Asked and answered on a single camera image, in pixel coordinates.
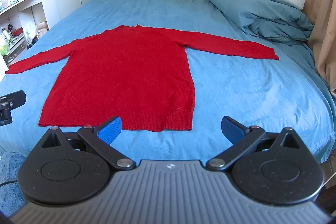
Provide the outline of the blue fuzzy rug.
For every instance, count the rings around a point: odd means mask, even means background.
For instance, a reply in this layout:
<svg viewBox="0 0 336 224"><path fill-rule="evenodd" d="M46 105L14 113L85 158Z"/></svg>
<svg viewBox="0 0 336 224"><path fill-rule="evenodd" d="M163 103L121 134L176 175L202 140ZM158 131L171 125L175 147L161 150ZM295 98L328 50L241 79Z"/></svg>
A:
<svg viewBox="0 0 336 224"><path fill-rule="evenodd" d="M17 183L18 170L25 158L17 152L7 152L1 156L0 205L6 217L12 216L26 203Z"/></svg>

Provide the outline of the teal folded duvet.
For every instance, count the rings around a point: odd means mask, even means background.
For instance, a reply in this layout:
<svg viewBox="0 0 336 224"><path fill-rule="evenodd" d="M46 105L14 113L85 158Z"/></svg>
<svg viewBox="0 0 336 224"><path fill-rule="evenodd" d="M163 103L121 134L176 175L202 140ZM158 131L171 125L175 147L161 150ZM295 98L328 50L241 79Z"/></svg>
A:
<svg viewBox="0 0 336 224"><path fill-rule="evenodd" d="M298 9L271 0L210 0L246 34L296 44L310 37L314 26Z"/></svg>

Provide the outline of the red knit sweater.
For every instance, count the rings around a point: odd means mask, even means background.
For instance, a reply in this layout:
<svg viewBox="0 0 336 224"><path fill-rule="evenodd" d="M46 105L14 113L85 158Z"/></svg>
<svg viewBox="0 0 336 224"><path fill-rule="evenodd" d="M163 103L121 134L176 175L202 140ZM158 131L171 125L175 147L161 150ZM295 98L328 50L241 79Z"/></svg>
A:
<svg viewBox="0 0 336 224"><path fill-rule="evenodd" d="M125 130L192 129L195 88L186 48L276 59L272 48L201 32L119 26L38 53L14 75L66 59L42 108L40 126L97 126L112 116Z"/></svg>

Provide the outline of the white shelf unit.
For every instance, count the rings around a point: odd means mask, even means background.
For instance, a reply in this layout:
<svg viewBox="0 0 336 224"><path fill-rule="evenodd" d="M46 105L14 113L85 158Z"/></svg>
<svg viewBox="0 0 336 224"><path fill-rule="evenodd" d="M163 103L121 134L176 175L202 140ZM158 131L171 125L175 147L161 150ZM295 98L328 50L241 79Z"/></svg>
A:
<svg viewBox="0 0 336 224"><path fill-rule="evenodd" d="M50 30L60 21L56 0L19 0L1 12L1 28L12 25L19 34L2 58L7 66L19 60L38 41L37 26L43 23Z"/></svg>

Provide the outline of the green tissue pack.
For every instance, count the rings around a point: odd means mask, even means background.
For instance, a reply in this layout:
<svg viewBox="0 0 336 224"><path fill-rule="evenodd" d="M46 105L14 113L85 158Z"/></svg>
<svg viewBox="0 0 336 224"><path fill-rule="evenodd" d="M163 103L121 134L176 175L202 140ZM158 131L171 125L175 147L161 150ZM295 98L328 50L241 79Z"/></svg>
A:
<svg viewBox="0 0 336 224"><path fill-rule="evenodd" d="M5 56L8 54L8 47L7 45L0 46L0 54L1 56Z"/></svg>

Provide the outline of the red box on shelf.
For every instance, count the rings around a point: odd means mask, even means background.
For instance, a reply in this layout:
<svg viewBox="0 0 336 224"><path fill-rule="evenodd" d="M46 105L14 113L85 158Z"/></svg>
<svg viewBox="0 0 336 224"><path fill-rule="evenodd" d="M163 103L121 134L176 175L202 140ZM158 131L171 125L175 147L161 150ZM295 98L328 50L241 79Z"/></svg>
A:
<svg viewBox="0 0 336 224"><path fill-rule="evenodd" d="M23 33L23 28L20 27L20 28L17 28L15 30L11 30L11 33L12 33L13 37L19 36Z"/></svg>

